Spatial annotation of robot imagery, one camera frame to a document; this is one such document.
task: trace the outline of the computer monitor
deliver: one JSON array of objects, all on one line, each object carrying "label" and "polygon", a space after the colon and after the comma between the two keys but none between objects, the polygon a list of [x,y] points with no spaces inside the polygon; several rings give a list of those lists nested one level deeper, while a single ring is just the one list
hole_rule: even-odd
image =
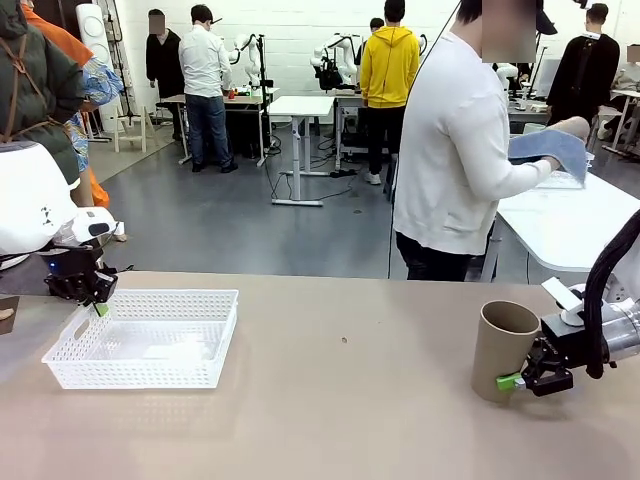
[{"label": "computer monitor", "polygon": [[556,73],[558,73],[558,68],[560,67],[560,62],[560,58],[545,58],[542,60],[536,84],[533,86],[537,92],[536,96],[543,98],[549,96],[553,81],[556,78]]}]

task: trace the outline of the black hair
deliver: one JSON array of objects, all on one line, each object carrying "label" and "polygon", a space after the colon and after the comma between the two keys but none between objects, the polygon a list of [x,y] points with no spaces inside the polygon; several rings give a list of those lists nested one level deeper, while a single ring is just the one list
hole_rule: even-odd
[{"label": "black hair", "polygon": [[213,22],[213,13],[211,13],[211,9],[202,4],[193,7],[191,9],[191,23],[196,22]]},{"label": "black hair", "polygon": [[369,24],[369,26],[371,27],[371,30],[373,30],[374,28],[382,28],[384,27],[384,20],[382,20],[381,18],[373,18],[371,19],[371,23]]},{"label": "black hair", "polygon": [[401,22],[404,18],[404,0],[387,0],[384,4],[384,16],[392,23]]},{"label": "black hair", "polygon": [[460,10],[458,10],[458,20],[464,23],[471,23],[482,16],[482,0],[462,0]]},{"label": "black hair", "polygon": [[609,15],[609,7],[604,3],[594,3],[593,6],[587,10],[587,18],[599,25],[604,25],[607,21],[607,15]]}]

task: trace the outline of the white sneaker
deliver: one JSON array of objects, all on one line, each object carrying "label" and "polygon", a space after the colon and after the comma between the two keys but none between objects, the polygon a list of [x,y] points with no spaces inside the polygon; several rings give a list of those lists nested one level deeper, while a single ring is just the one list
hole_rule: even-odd
[{"label": "white sneaker", "polygon": [[382,185],[382,180],[380,180],[380,175],[374,175],[371,172],[367,172],[364,176],[364,179],[367,183],[371,185]]},{"label": "white sneaker", "polygon": [[606,122],[603,122],[598,129],[598,140],[609,140],[611,137],[611,130],[605,127]]}]

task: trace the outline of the person in black jacket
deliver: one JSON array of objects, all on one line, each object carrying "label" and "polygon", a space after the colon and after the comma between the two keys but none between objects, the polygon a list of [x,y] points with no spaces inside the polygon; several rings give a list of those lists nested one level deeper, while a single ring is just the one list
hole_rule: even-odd
[{"label": "person in black jacket", "polygon": [[592,123],[599,107],[609,102],[620,46],[602,33],[608,14],[605,4],[593,4],[587,11],[587,33],[567,45],[547,99],[549,125],[574,116]]},{"label": "person in black jacket", "polygon": [[[149,17],[163,19],[164,14],[161,10],[154,9],[149,12]],[[184,77],[178,57],[179,46],[180,37],[167,28],[164,29],[164,33],[151,33],[147,38],[147,78],[151,88],[155,88],[156,81],[158,82],[161,99],[184,94]],[[167,107],[173,115],[173,139],[180,142],[182,128],[178,105],[169,103]]]}]

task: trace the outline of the yellow hoodie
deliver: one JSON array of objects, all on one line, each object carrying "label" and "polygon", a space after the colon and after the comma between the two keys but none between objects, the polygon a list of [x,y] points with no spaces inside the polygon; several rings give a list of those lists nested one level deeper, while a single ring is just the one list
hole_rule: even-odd
[{"label": "yellow hoodie", "polygon": [[362,97],[372,108],[407,104],[420,66],[420,42],[405,27],[383,27],[367,42],[362,59]]}]

